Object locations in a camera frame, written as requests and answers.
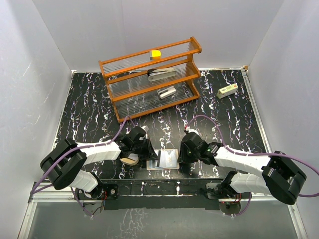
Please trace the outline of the beige card box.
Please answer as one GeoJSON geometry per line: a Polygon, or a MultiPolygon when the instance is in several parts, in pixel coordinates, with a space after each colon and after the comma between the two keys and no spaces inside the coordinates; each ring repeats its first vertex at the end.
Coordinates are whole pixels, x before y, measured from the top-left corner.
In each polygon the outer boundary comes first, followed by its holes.
{"type": "Polygon", "coordinates": [[[139,162],[139,158],[136,154],[130,154],[129,156],[122,157],[120,161],[129,166],[134,166],[139,162]]]}

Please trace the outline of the pink leather card holder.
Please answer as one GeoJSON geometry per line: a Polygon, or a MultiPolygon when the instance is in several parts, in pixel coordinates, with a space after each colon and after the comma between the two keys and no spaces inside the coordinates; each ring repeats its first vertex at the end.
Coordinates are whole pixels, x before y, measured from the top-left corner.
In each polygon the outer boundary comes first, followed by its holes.
{"type": "Polygon", "coordinates": [[[157,159],[147,161],[147,170],[172,170],[179,169],[178,150],[155,150],[157,159]]]}

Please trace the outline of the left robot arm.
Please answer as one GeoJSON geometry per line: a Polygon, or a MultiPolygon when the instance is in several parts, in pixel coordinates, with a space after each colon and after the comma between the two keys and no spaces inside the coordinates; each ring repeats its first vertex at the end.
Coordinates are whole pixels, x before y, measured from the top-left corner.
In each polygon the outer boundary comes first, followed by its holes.
{"type": "Polygon", "coordinates": [[[131,156],[137,157],[139,161],[157,160],[158,155],[147,131],[147,126],[135,126],[127,134],[118,134],[112,139],[94,144],[65,139],[41,161],[43,176],[48,178],[56,190],[75,187],[97,199],[103,193],[103,186],[97,177],[82,170],[82,167],[99,161],[130,159],[131,156]]]}

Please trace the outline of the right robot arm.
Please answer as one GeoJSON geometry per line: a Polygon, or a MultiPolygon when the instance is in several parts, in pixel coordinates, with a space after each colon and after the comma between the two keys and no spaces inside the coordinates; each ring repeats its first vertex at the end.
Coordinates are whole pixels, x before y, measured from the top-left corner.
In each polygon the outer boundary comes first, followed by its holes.
{"type": "Polygon", "coordinates": [[[197,133],[189,132],[181,140],[178,162],[196,161],[233,168],[220,184],[204,189],[207,195],[216,198],[262,193],[293,205],[307,179],[306,174],[283,153],[255,155],[220,142],[207,143],[197,133]]]}

